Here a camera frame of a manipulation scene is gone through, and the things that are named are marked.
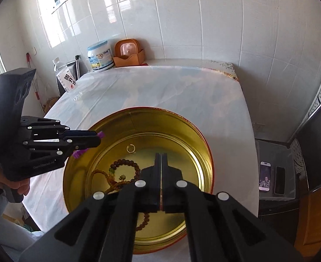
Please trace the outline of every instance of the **white tablecloth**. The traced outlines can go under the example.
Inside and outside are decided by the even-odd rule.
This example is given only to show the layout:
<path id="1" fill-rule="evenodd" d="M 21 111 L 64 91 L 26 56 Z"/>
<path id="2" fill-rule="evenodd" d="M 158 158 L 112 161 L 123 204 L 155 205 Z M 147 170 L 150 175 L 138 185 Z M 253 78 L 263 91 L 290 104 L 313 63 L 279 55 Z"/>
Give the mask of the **white tablecloth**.
<path id="1" fill-rule="evenodd" d="M 81 100 L 65 93 L 46 115 L 73 129 L 89 129 L 128 107 L 160 107 L 191 121 L 206 138 L 214 160 L 213 192 L 225 191 L 257 215 L 259 175 L 252 125 L 237 80 L 220 71 L 180 66 L 140 66 L 88 73 L 77 81 Z M 64 168 L 31 180 L 23 204 L 44 232 L 67 215 Z M 187 238 L 133 261 L 190 261 Z"/>

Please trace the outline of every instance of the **bottle label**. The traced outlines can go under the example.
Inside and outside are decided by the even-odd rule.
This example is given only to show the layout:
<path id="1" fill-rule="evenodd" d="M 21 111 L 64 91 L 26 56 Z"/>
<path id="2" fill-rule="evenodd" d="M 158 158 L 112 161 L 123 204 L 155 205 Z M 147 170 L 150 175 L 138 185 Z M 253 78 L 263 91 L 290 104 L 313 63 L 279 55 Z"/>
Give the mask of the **bottle label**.
<path id="1" fill-rule="evenodd" d="M 94 71 L 106 68 L 113 64 L 112 54 L 109 49 L 101 54 L 89 57 L 89 61 Z"/>
<path id="2" fill-rule="evenodd" d="M 56 76 L 66 92 L 69 93 L 76 88 L 76 80 L 68 68 L 61 70 Z"/>

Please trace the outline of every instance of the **plastic water bottle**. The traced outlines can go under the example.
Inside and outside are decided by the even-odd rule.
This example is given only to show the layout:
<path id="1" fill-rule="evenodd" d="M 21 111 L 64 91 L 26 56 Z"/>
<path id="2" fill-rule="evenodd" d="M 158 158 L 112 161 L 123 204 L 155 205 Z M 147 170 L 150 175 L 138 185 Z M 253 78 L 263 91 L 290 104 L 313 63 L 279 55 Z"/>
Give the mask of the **plastic water bottle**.
<path id="1" fill-rule="evenodd" d="M 53 60 L 55 64 L 54 72 L 57 79 L 62 84 L 65 91 L 69 94 L 70 98 L 73 101 L 77 101 L 81 98 L 82 92 L 79 90 L 75 78 L 72 76 L 72 73 L 68 69 L 67 65 L 60 61 L 60 58 L 57 57 Z"/>

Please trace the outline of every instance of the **phone screen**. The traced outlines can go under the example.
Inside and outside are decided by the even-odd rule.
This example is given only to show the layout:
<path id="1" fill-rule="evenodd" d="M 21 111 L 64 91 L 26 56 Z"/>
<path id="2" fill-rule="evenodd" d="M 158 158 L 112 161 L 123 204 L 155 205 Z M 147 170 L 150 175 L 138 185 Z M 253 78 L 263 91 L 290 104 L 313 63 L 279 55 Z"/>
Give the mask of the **phone screen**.
<path id="1" fill-rule="evenodd" d="M 285 193 L 285 168 L 276 167 L 276 183 L 274 193 L 284 195 Z"/>
<path id="2" fill-rule="evenodd" d="M 259 190 L 269 191 L 271 182 L 271 164 L 262 161 L 260 163 L 260 180 L 259 180 Z"/>

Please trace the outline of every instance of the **wooden cabinet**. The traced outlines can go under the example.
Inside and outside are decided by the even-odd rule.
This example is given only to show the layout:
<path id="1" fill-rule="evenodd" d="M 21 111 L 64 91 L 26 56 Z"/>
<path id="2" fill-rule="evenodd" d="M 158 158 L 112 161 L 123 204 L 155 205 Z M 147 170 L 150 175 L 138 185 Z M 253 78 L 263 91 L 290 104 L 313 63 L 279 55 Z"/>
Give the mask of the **wooden cabinet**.
<path id="1" fill-rule="evenodd" d="M 300 201 L 295 248 L 304 257 L 314 256 L 321 248 L 321 189 Z"/>

